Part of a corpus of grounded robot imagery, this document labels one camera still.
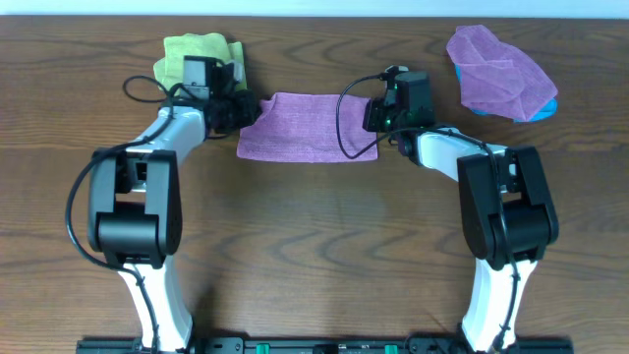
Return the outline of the purple microfiber cloth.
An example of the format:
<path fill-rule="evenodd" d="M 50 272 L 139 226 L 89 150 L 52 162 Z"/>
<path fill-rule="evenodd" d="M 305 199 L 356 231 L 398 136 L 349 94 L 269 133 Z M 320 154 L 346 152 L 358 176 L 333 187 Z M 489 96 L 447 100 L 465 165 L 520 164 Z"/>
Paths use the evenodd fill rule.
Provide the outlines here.
<path fill-rule="evenodd" d="M 256 122 L 240 131 L 237 156 L 265 162 L 337 163 L 378 158 L 376 139 L 363 129 L 369 100 L 337 94 L 277 92 L 259 103 Z"/>

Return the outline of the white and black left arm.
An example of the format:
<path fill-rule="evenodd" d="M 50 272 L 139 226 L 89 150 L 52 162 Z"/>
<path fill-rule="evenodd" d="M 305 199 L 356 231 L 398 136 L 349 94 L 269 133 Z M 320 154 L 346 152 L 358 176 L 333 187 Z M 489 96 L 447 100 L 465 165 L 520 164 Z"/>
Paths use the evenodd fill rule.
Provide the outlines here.
<path fill-rule="evenodd" d="M 174 255 L 182 237 L 178 168 L 192 150 L 251 126 L 254 93 L 231 79 L 177 84 L 133 141 L 97 150 L 88 172 L 87 239 L 125 280 L 143 326 L 142 352 L 187 350 L 193 318 Z"/>

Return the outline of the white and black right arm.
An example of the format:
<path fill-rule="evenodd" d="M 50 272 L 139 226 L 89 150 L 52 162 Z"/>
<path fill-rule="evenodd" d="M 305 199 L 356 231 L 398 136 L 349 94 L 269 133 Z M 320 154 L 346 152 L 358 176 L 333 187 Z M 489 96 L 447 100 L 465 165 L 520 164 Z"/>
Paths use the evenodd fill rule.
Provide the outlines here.
<path fill-rule="evenodd" d="M 414 163 L 458 184 L 462 229 L 476 262 L 461 323 L 467 348 L 506 353 L 528 279 L 558 237 L 558 220 L 534 147 L 504 147 L 437 126 L 426 94 L 405 102 L 389 90 L 370 101 L 363 127 L 398 143 Z"/>

